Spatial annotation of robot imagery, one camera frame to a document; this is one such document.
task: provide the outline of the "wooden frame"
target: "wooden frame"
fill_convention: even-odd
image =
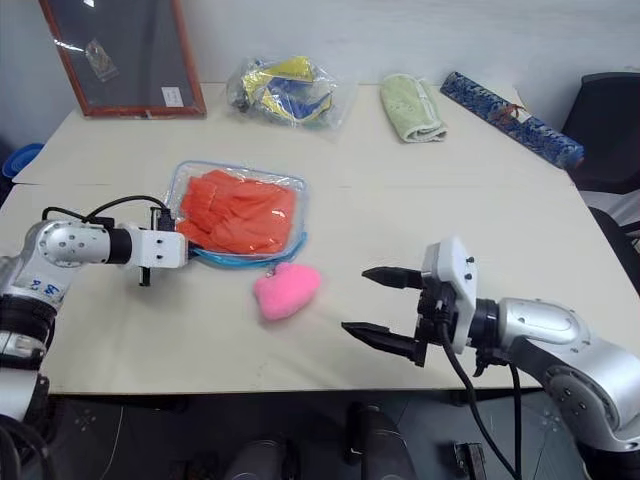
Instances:
[[[184,58],[185,70],[191,87],[193,95],[194,105],[184,107],[162,107],[162,106],[150,106],[150,105],[135,105],[135,106],[91,106],[87,101],[85,93],[80,84],[78,75],[73,67],[71,58],[63,45],[60,42],[56,42],[56,48],[64,69],[67,72],[67,76],[71,82],[71,87],[82,109],[82,113],[86,116],[141,116],[141,117],[155,117],[155,116],[203,116],[207,113],[207,107],[204,103],[204,97],[202,96],[202,90],[200,89],[200,82],[198,81],[198,75],[195,68],[195,62],[191,53],[189,41],[187,39],[186,27],[184,23],[184,16],[180,7],[180,0],[167,0],[171,2],[171,11],[173,13],[173,19],[176,24],[176,30],[180,39],[180,49]],[[56,19],[49,4],[49,0],[39,0],[40,6],[44,13],[45,19],[49,24],[49,29],[53,35],[54,40],[63,38],[60,28],[56,23]]]

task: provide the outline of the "black chair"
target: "black chair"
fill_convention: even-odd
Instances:
[[[578,190],[624,195],[640,189],[640,73],[582,77],[562,132],[585,147],[583,164],[569,172]],[[640,222],[619,226],[602,210],[590,210],[640,294],[640,255],[628,236]]]

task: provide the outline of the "yellow and blue package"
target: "yellow and blue package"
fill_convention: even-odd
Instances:
[[[308,57],[283,62],[250,60],[227,83],[229,104],[290,126],[337,127],[344,116],[344,85]]]

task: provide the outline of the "plastic bag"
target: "plastic bag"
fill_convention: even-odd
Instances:
[[[338,129],[354,96],[355,84],[338,82],[304,56],[246,60],[227,82],[235,110],[290,127]]]
[[[233,165],[188,161],[167,195],[176,230],[194,251],[229,267],[291,259],[306,240],[304,180]]]

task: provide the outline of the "blue patterned box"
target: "blue patterned box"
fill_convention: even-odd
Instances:
[[[559,168],[575,168],[584,147],[542,121],[458,72],[447,77],[440,91]]]

